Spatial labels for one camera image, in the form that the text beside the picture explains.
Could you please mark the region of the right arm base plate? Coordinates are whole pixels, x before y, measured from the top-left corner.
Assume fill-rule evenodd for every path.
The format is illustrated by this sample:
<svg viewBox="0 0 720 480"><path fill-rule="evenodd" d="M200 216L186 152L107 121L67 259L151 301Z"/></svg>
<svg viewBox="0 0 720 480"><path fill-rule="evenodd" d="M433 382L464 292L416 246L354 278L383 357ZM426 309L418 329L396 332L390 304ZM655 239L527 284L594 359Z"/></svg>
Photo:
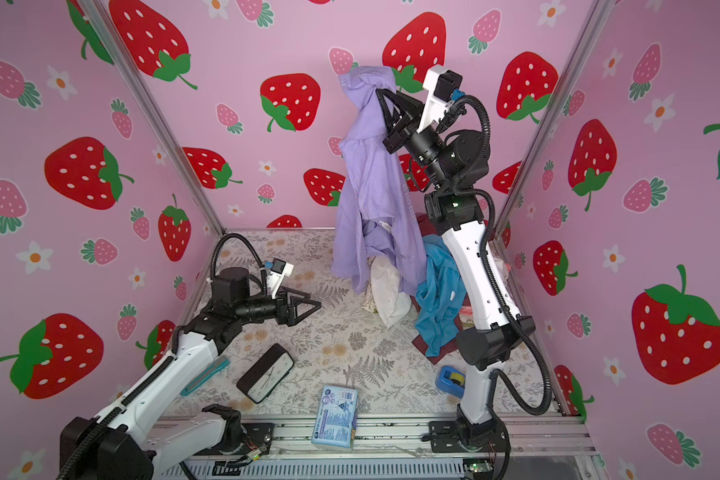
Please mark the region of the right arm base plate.
<svg viewBox="0 0 720 480"><path fill-rule="evenodd" d="M491 419L471 424L463 418L431 421L421 441L435 453L506 453L512 449L505 424Z"/></svg>

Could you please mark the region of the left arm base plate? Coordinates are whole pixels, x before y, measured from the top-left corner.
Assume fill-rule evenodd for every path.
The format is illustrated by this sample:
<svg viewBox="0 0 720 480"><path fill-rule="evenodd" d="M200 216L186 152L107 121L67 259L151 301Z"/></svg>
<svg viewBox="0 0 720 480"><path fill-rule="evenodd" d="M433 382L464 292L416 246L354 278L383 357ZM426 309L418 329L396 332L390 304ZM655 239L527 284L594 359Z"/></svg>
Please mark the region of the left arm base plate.
<svg viewBox="0 0 720 480"><path fill-rule="evenodd" d="M274 423L244 422L238 432L229 439L223 438L221 443L201 450L199 455L225 455L243 457L250 452L259 456L268 455L272 446Z"/></svg>

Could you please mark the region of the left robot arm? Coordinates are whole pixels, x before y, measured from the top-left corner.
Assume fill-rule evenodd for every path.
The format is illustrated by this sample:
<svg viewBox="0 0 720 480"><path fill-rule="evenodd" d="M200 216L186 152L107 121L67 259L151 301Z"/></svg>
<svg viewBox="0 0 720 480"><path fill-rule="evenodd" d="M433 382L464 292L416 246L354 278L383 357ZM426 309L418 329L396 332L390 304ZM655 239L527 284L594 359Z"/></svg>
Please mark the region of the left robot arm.
<svg viewBox="0 0 720 480"><path fill-rule="evenodd" d="M239 412L219 404L205 407L160 440L150 440L149 433L244 326L273 319L293 327L321 308L309 293L284 286L292 271L282 259L263 261L243 235L223 235L210 260L208 303L174 330L164 355L122 397L63 429L59 478L153 479L203 450L231 452L242 444Z"/></svg>

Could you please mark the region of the lavender purple cloth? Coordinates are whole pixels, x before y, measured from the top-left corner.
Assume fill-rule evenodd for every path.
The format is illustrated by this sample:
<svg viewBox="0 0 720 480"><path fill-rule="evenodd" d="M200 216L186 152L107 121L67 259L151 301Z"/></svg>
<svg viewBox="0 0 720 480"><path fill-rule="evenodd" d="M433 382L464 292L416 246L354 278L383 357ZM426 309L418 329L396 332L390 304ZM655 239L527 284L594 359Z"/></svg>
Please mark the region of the lavender purple cloth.
<svg viewBox="0 0 720 480"><path fill-rule="evenodd" d="M379 89L395 88L389 67L361 66L340 77L357 116L340 142L347 175L337 207L332 273L356 293L370 279L369 259L387 258L399 287L415 295L426 278L427 255L398 157L384 147L387 131Z"/></svg>

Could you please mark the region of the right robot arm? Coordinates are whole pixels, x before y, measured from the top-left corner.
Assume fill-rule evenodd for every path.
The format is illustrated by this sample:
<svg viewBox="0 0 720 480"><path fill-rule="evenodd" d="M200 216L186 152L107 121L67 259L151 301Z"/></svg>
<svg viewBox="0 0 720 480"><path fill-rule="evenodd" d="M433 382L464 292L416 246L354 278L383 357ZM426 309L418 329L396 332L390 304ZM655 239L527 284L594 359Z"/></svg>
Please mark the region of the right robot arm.
<svg viewBox="0 0 720 480"><path fill-rule="evenodd" d="M475 183L488 172L490 119L477 98L458 90L450 94L443 114L425 126L419 124L425 113L422 102L386 88L378 89L376 97L386 128L384 147L391 153L406 150L430 180L426 212L458 267L473 309L473 328L456 336L468 368L452 436L465 450L477 451L492 436L507 434L494 409L499 382L532 416L546 413L553 400L549 367L530 337L534 320L511 299L489 248L495 207ZM540 370L542 398L537 405L522 398L503 370L519 345L530 350Z"/></svg>

